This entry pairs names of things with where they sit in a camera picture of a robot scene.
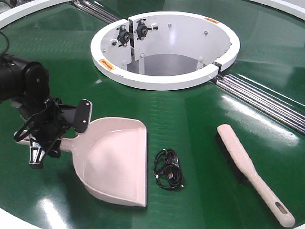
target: dustpan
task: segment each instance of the dustpan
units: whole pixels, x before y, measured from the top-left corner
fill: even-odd
[[[100,118],[85,134],[63,138],[60,148],[72,152],[75,172],[93,196],[114,204],[146,206],[147,130],[141,121]]]

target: white border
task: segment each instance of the white border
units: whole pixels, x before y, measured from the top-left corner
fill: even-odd
[[[4,26],[12,23],[15,20],[20,19],[21,17],[24,17],[26,15],[29,15],[31,13],[34,13],[36,11],[42,10],[44,8],[57,5],[63,2],[68,2],[69,0],[35,0],[28,2],[24,5],[18,6],[16,8],[13,8],[11,10],[8,10],[2,14],[0,14],[0,28],[3,28]],[[304,20],[305,18],[305,11],[301,11],[302,18]],[[0,208],[0,224],[1,228],[22,228],[22,229],[41,229],[39,227],[36,227],[26,221],[23,221],[22,219],[4,211]],[[296,229],[305,229],[305,224],[297,227]]]
[[[205,16],[185,13],[185,12],[177,12],[177,11],[160,11],[160,12],[150,12],[144,13],[136,16],[130,17],[132,20],[134,17],[151,17],[158,15],[181,15],[181,16],[189,16],[194,18],[199,18],[205,20]],[[128,22],[126,19],[122,19],[120,21],[116,21],[111,23],[105,27],[103,27],[100,31],[98,31],[91,41],[91,55],[92,60],[95,66],[106,76],[122,83],[124,85],[146,89],[146,90],[157,90],[157,91],[168,91],[168,90],[179,90],[184,88],[189,88],[193,86],[200,85],[210,79],[214,78],[218,72],[219,67],[214,64],[221,65],[221,71],[228,68],[236,59],[238,51],[240,49],[240,42],[237,35],[226,25],[220,23],[213,24],[213,26],[217,26],[222,29],[229,37],[231,46],[229,50],[221,56],[219,59],[215,61],[214,64],[209,64],[206,67],[197,70],[195,72],[182,74],[182,75],[174,75],[174,76],[149,76],[149,75],[141,75],[137,73],[132,73],[126,71],[118,66],[114,65],[113,70],[109,70],[105,67],[99,60],[104,59],[108,62],[107,58],[101,51],[101,40],[103,37],[111,30],[116,29],[120,25]]]
[[[286,13],[292,14],[300,19],[305,20],[305,7],[303,6],[299,6],[284,0],[250,0],[250,1],[271,6],[273,8],[276,8],[278,10],[284,11]]]

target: white cylindrical bin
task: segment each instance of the white cylindrical bin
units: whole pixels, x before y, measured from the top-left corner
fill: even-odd
[[[146,90],[202,84],[235,61],[240,42],[227,26],[185,12],[150,12],[109,24],[91,42],[95,66],[109,78]]]

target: coiled black cable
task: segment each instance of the coiled black cable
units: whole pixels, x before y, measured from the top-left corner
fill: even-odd
[[[183,187],[183,173],[179,167],[178,155],[173,149],[163,149],[156,155],[153,174],[156,176],[157,185],[161,188],[171,190]],[[160,180],[162,175],[166,175],[169,186],[164,185]]]

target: green conveyor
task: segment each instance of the green conveyor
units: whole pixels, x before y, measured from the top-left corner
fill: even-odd
[[[221,21],[241,41],[238,58],[226,73],[270,88],[305,113],[304,21],[245,0],[99,2],[124,18],[176,10]],[[91,196],[74,172],[70,153],[63,152],[59,159],[47,157],[42,170],[31,169],[28,147],[12,138],[23,121],[9,101],[0,106],[0,207],[45,229],[281,228],[251,184],[236,181],[217,146],[216,127],[228,123],[258,173],[294,215],[295,226],[304,224],[305,136],[211,82],[179,91],[145,91],[109,79],[95,68],[90,54],[92,37],[106,25],[64,3],[3,31],[11,43],[9,54],[39,61],[49,69],[53,97],[74,105],[82,98],[92,101],[92,120],[118,116],[146,125],[147,207],[118,206]],[[155,183],[154,157],[165,147],[174,148],[180,158],[185,183],[178,191],[163,190]],[[43,207],[46,201],[59,218]]]

